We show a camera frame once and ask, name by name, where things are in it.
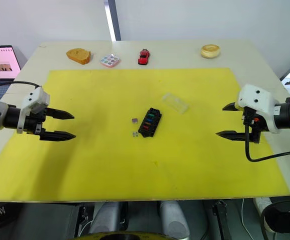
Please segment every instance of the floor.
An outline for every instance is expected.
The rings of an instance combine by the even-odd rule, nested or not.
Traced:
[[[233,240],[249,240],[250,237],[244,230],[241,224],[241,204],[242,199],[228,199],[224,200],[227,204],[227,219],[230,234]],[[208,219],[210,222],[209,234],[205,238],[205,240],[220,240],[219,234],[219,227],[217,224],[217,217],[212,214],[211,206],[214,204],[214,200],[206,200],[205,207],[208,213]],[[207,227],[207,220],[206,215],[203,209],[202,201],[201,200],[186,200],[186,201],[179,201],[179,204],[184,212],[186,217],[189,229],[190,229],[190,239],[191,240],[200,240],[203,233]],[[59,226],[55,226],[54,223],[49,222],[49,218],[46,216],[42,216],[42,214],[38,214],[38,209],[40,208],[41,211],[50,212],[52,216],[53,214],[53,207],[56,211],[59,211],[59,204],[40,204],[40,203],[31,203],[30,207],[27,207],[26,213],[26,225],[32,226],[26,227],[26,229],[31,228],[34,231],[35,228],[38,228],[38,223],[40,224],[40,228],[45,229],[48,231],[53,231],[54,233],[57,231],[62,231],[63,228]],[[102,206],[102,203],[95,204],[95,211],[94,216],[96,215],[97,211]],[[142,232],[152,232],[152,233],[162,233],[161,221],[158,215],[158,208],[156,201],[137,201],[137,202],[130,202],[128,205],[129,208],[129,224],[127,231],[142,231]],[[246,199],[244,202],[243,208],[243,216],[244,216],[244,223],[249,230],[250,234],[252,235],[254,240],[262,240],[263,236],[261,233],[260,228],[260,220],[259,215],[254,207],[253,201],[251,198]],[[13,233],[14,236],[12,239],[20,239],[15,237],[15,222],[11,223],[4,228],[0,229],[0,240],[9,240],[11,239],[11,234]],[[273,235],[269,234],[269,239],[273,239]],[[51,238],[51,237],[44,237],[44,240],[63,240],[64,238]],[[277,240],[290,240],[290,234],[277,234]]]

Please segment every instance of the black cable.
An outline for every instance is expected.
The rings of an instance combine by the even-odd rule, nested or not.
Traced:
[[[205,208],[204,200],[202,200],[201,202],[203,204],[203,209],[204,209],[204,213],[205,213],[205,217],[206,217],[206,222],[207,222],[206,230],[205,230],[203,236],[201,236],[201,238],[200,238],[200,240],[204,240],[207,237],[207,235],[209,234],[210,221],[209,221],[208,213],[207,213],[206,208]]]
[[[273,158],[278,158],[278,157],[290,155],[290,151],[282,152],[282,153],[278,153],[278,154],[274,154],[274,155],[269,155],[269,156],[264,156],[261,158],[252,159],[250,156],[250,127],[248,125],[245,125],[245,154],[246,154],[246,157],[249,161],[255,163],[255,162],[260,162],[260,161],[267,160],[267,159],[273,159]]]
[[[40,85],[33,82],[29,82],[29,81],[7,81],[7,82],[0,83],[0,86],[9,85],[9,84],[28,84],[28,85],[35,86],[35,88],[40,87]]]
[[[272,208],[272,207],[274,207],[274,206],[276,206],[278,204],[284,204],[284,203],[290,203],[290,200],[274,202],[274,203],[268,205],[267,207],[265,207],[265,209],[261,212],[261,215],[260,215],[260,229],[261,229],[261,233],[263,234],[263,237],[264,237],[265,240],[269,240],[269,237],[267,236],[267,233],[266,233],[265,224],[264,224],[266,213],[269,211],[270,208]]]

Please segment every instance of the black fuse box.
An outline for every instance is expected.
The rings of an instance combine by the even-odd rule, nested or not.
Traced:
[[[161,117],[162,114],[160,113],[160,110],[151,107],[147,111],[143,121],[141,122],[138,132],[144,138],[153,137]]]

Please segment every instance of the white wall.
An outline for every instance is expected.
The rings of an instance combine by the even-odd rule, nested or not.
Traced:
[[[13,45],[21,65],[60,40],[111,40],[103,0],[0,0],[0,45]]]
[[[116,9],[122,40],[249,39],[278,77],[290,68],[290,0],[116,0]]]

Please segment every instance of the transparent container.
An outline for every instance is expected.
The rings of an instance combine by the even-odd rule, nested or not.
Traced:
[[[185,113],[189,108],[189,105],[186,102],[183,102],[179,97],[169,92],[162,97],[162,101],[180,114]]]

